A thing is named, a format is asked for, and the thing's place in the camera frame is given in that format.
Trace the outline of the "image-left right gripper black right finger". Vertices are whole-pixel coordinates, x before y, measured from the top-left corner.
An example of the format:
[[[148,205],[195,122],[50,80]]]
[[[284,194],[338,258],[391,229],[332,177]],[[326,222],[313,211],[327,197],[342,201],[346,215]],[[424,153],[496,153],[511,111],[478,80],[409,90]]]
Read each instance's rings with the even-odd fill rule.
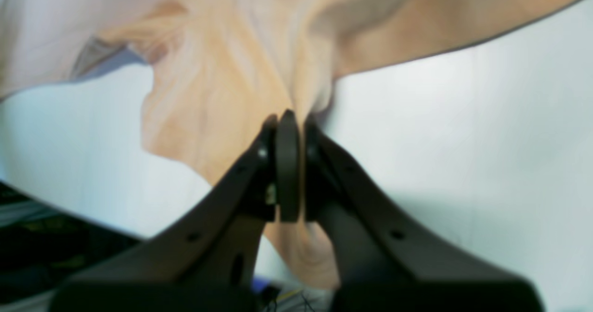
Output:
[[[447,242],[396,205],[315,118],[305,132],[306,219],[330,238],[333,312],[542,312],[530,281]]]

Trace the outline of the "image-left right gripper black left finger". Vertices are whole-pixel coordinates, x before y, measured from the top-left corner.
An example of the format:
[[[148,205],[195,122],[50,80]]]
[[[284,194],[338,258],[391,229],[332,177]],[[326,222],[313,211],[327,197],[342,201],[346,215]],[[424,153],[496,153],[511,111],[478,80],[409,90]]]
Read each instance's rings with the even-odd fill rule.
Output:
[[[169,228],[68,280],[51,312],[257,312],[251,289],[265,224],[299,218],[295,114],[265,119],[252,145]]]

